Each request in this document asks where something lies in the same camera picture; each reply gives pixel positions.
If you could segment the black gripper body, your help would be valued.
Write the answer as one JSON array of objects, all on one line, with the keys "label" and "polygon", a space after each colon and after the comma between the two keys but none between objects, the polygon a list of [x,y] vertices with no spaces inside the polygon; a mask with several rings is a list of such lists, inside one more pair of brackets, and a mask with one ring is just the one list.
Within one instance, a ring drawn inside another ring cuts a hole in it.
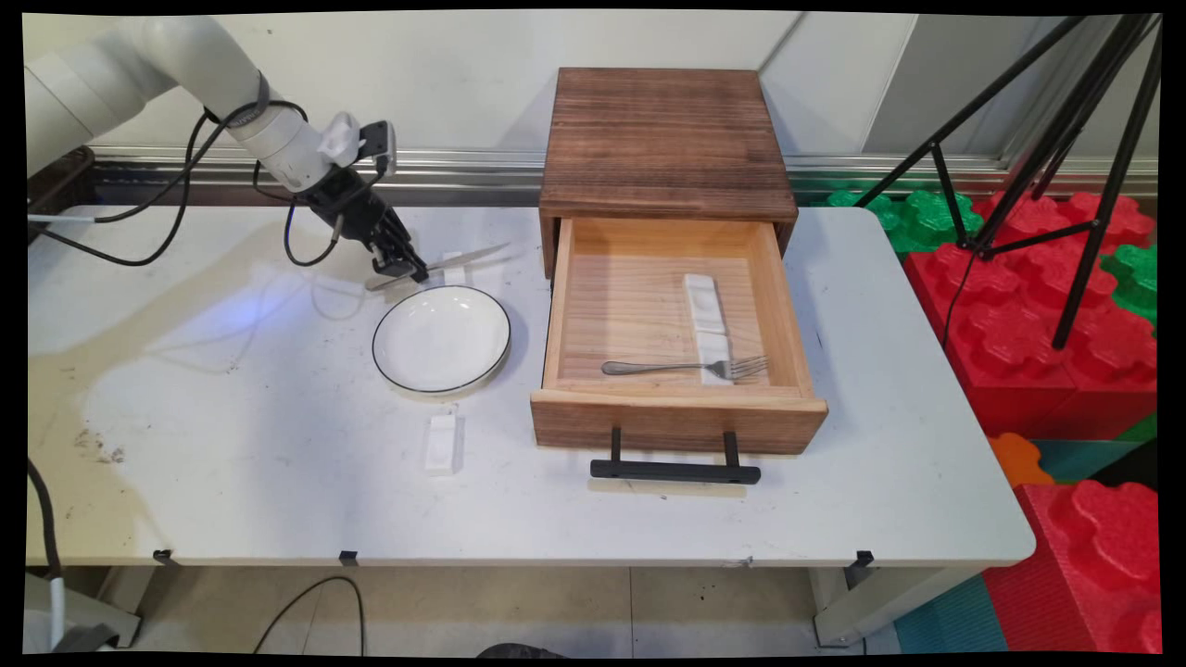
[{"label": "black gripper body", "polygon": [[330,225],[343,217],[340,236],[383,258],[406,258],[410,233],[397,212],[353,170],[331,170],[306,190],[306,207]]}]

